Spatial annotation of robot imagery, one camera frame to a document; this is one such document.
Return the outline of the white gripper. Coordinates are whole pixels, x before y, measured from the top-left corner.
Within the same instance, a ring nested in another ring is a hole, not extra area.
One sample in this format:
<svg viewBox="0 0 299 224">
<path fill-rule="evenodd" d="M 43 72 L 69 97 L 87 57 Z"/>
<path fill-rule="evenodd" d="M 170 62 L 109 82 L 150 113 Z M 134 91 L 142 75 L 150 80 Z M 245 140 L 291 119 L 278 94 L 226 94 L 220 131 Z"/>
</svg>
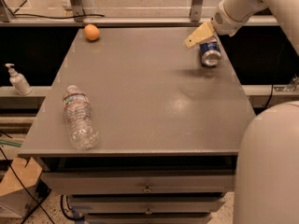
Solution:
<svg viewBox="0 0 299 224">
<path fill-rule="evenodd" d="M 185 40 L 184 45 L 187 49 L 195 45 L 208 41 L 216 32 L 218 35 L 234 36 L 239 30 L 241 23 L 229 17 L 224 8 L 224 1 L 220 1 L 215 8 L 209 21 L 198 26 Z"/>
</svg>

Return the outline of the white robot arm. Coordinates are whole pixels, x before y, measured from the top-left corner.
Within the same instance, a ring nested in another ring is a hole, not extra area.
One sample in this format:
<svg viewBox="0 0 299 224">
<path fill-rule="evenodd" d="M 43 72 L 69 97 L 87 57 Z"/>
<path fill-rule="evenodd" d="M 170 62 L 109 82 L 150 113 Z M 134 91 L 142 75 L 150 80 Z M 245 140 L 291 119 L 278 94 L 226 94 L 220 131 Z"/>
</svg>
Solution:
<svg viewBox="0 0 299 224">
<path fill-rule="evenodd" d="M 299 54 L 299 0 L 222 0 L 211 20 L 184 40 L 187 48 L 213 34 L 234 35 L 269 8 Z M 235 172 L 234 224 L 299 224 L 299 102 L 255 117 L 240 145 Z"/>
</svg>

